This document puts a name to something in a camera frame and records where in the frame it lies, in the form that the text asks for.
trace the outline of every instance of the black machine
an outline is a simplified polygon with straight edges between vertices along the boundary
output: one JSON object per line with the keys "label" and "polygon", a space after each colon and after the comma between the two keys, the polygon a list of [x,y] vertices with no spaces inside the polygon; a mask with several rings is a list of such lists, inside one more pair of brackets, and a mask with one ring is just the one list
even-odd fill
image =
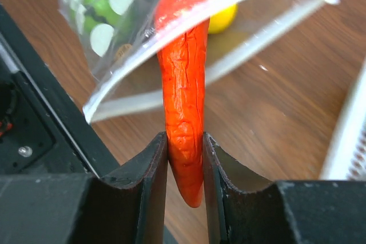
{"label": "black machine", "polygon": [[[119,166],[1,5],[0,19],[0,243],[177,243],[165,133]],[[366,243],[365,182],[271,182],[205,134],[204,187],[210,243]]]}

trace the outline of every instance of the orange carrot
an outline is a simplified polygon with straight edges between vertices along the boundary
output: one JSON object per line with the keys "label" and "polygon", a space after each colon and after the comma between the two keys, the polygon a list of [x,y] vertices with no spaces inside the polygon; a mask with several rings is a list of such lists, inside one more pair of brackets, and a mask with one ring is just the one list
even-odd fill
{"label": "orange carrot", "polygon": [[[156,30],[204,0],[160,0]],[[157,55],[162,72],[169,163],[178,189],[190,207],[203,194],[202,137],[204,130],[205,61],[209,20],[197,25]]]}

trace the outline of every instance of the white mesh basket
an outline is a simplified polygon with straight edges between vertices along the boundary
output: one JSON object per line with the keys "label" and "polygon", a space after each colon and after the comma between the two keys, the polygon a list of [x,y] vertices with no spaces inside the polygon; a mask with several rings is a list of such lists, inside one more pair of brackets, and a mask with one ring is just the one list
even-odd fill
{"label": "white mesh basket", "polygon": [[320,179],[366,180],[366,59],[340,114]]}

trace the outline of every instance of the clear plastic bag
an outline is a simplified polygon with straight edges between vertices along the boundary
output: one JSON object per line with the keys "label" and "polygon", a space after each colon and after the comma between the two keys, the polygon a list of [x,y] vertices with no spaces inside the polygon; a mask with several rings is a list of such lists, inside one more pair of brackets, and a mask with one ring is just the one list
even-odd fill
{"label": "clear plastic bag", "polygon": [[157,52],[223,10],[235,7],[235,12],[219,22],[228,27],[208,36],[206,85],[243,64],[324,4],[335,5],[339,0],[204,0],[177,10],[176,19],[156,31],[157,20],[164,20],[155,17],[158,2],[59,0],[60,11],[79,35],[97,81],[83,107],[88,123],[161,107]]}

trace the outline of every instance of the fake carrot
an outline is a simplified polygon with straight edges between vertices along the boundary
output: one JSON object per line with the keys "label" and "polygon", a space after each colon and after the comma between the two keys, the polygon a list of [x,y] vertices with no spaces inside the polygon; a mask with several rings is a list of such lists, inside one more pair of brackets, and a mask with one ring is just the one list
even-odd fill
{"label": "fake carrot", "polygon": [[[204,0],[160,0],[156,30]],[[203,194],[205,61],[209,20],[181,35],[158,54],[162,72],[168,156],[184,201],[199,207]]]}

